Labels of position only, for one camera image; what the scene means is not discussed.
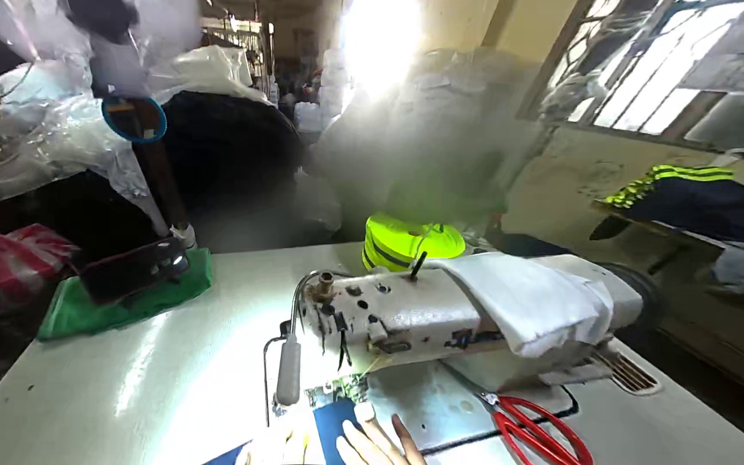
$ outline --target white fabric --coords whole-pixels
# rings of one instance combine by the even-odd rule
[[[428,260],[457,276],[499,325],[510,350],[539,357],[567,340],[597,344],[614,302],[605,285],[500,252]]]

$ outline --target red scissors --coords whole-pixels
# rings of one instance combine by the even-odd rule
[[[475,385],[451,366],[445,363],[444,366],[465,386],[470,387],[470,390],[481,400],[487,410],[493,412],[493,419],[495,419],[495,423],[501,431],[501,436],[524,465],[533,465],[533,463],[530,462],[530,459],[527,458],[514,438],[521,439],[523,443],[538,451],[545,459],[555,465],[593,465],[590,450],[587,449],[579,436],[564,421],[561,421],[560,418],[548,410],[529,400],[484,392],[484,389]],[[536,425],[532,418],[524,415],[518,407],[530,409],[553,424],[570,442],[575,455],[573,456],[541,426]]]

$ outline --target white table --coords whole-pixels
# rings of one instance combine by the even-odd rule
[[[361,247],[215,255],[212,289],[191,302],[119,331],[33,342],[0,382],[0,465],[194,464],[252,438],[264,425],[263,344],[295,284],[314,269],[363,272]],[[608,380],[570,387],[581,411],[566,421],[597,464],[744,464],[741,431],[622,350],[666,387],[645,398]],[[512,462],[499,438],[428,461],[496,454]]]

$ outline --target air vent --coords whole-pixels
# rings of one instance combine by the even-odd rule
[[[634,396],[649,396],[662,389],[653,376],[619,352],[595,353],[593,358],[610,368],[614,382]]]

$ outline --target industrial sewing machine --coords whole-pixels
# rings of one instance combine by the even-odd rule
[[[650,280],[622,266],[605,268],[573,255],[529,260],[604,284],[613,301],[608,333],[634,323],[655,301]],[[353,277],[313,271],[301,280],[282,349],[278,403],[293,405],[302,391],[342,376],[441,358],[472,381],[500,391],[585,365],[604,348],[606,339],[596,345],[566,340],[539,356],[514,354],[462,280],[444,269],[421,269],[421,263],[402,273]]]

